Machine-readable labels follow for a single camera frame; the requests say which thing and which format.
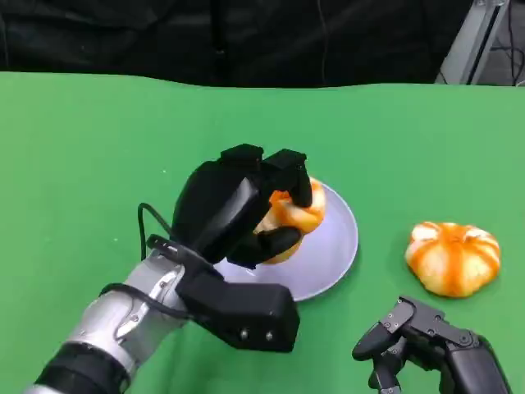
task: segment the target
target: green table surface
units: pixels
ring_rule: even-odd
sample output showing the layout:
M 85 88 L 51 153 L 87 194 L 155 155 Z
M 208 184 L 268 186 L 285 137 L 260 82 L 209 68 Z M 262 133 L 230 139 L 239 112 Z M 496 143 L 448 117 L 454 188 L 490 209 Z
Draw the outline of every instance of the green table surface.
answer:
M 133 394 L 372 392 L 371 363 L 350 353 L 399 294 L 488 337 L 524 393 L 524 104 L 525 90 L 509 88 L 0 74 L 2 393 L 31 383 L 102 287 L 138 263 L 137 204 L 169 218 L 190 172 L 244 142 L 308 155 L 311 174 L 354 211 L 358 257 L 337 286 L 300 304 L 293 353 L 233 350 L 191 323 L 140 370 Z M 499 278 L 466 300 L 426 293 L 404 262 L 425 220 L 493 232 Z M 399 378 L 407 393 L 438 392 L 437 372 L 407 365 Z

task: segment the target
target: plate rim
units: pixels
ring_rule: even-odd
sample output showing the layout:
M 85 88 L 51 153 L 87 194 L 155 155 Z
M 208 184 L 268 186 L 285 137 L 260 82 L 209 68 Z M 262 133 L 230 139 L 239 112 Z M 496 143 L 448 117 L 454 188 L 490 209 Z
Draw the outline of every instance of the plate rim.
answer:
M 352 212 L 352 209 L 350 208 L 350 206 L 346 203 L 345 199 L 343 199 L 339 195 L 339 193 L 337 193 L 335 190 L 333 190 L 325 182 L 321 181 L 321 183 L 329 191 L 331 191 L 333 194 L 335 194 L 339 198 L 340 201 L 342 201 L 343 205 L 346 207 L 346 209 L 348 210 L 350 216 L 352 217 L 352 219 L 353 219 L 353 227 L 354 227 L 354 230 L 355 230 L 355 246 L 354 246 L 354 248 L 352 250 L 352 257 L 349 259 L 348 265 L 345 267 L 345 269 L 343 270 L 341 275 L 339 275 L 338 278 L 336 280 L 334 280 L 334 282 L 332 284 L 324 286 L 323 288 L 319 289 L 318 291 L 313 292 L 310 295 L 306 295 L 306 296 L 298 297 L 298 298 L 294 297 L 294 301 L 295 302 L 310 300 L 310 299 L 312 299 L 314 297 L 319 296 L 320 294 L 324 293 L 325 291 L 330 290 L 333 286 L 335 286 L 337 283 L 339 283 L 339 281 L 343 278 L 343 276 L 346 275 L 346 273 L 350 270 L 350 268 L 354 264 L 355 256 L 358 253 L 358 246 L 359 246 L 358 221 L 355 219 L 354 212 Z

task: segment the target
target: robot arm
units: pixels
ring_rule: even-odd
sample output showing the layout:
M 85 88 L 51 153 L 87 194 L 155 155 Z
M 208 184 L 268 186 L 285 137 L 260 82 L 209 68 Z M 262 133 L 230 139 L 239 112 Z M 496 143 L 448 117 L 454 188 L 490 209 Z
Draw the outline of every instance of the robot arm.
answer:
M 163 338 L 190 319 L 237 349 L 292 351 L 299 315 L 290 291 L 227 283 L 213 267 L 229 256 L 254 268 L 300 237 L 293 227 L 253 234 L 274 190 L 312 203 L 305 155 L 262 155 L 240 145 L 195 170 L 170 239 L 149 237 L 152 253 L 125 283 L 104 288 L 25 394 L 121 394 Z
M 406 360 L 441 371 L 441 394 L 510 394 L 503 369 L 484 337 L 456 328 L 445 314 L 401 296 L 395 307 L 358 342 L 352 356 L 373 360 L 368 386 L 401 393 L 396 374 Z

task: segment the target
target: pastry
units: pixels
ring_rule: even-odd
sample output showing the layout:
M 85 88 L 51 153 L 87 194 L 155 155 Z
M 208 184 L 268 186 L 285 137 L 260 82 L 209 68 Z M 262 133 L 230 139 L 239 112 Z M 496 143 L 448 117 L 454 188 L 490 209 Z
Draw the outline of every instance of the pastry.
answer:
M 424 222 L 412 231 L 406 260 L 425 288 L 440 296 L 468 297 L 500 270 L 500 246 L 475 226 Z
M 270 198 L 272 207 L 258 224 L 255 232 L 270 231 L 278 227 L 293 226 L 300 229 L 303 235 L 315 230 L 325 216 L 325 192 L 320 181 L 310 178 L 312 186 L 312 205 L 300 208 L 294 205 L 288 192 L 276 191 Z M 281 263 L 287 260 L 299 248 L 301 240 L 287 251 L 278 254 L 265 263 Z

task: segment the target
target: white plate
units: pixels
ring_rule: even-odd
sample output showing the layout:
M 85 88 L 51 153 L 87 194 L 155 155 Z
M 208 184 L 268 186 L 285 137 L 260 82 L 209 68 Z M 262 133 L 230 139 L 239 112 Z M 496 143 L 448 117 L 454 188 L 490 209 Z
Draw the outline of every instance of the white plate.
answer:
M 358 250 L 358 227 L 346 202 L 330 187 L 326 193 L 325 218 L 304 237 L 299 250 L 283 263 L 259 264 L 254 270 L 226 259 L 215 268 L 228 282 L 279 283 L 287 286 L 294 300 L 301 301 L 334 286 L 349 270 Z

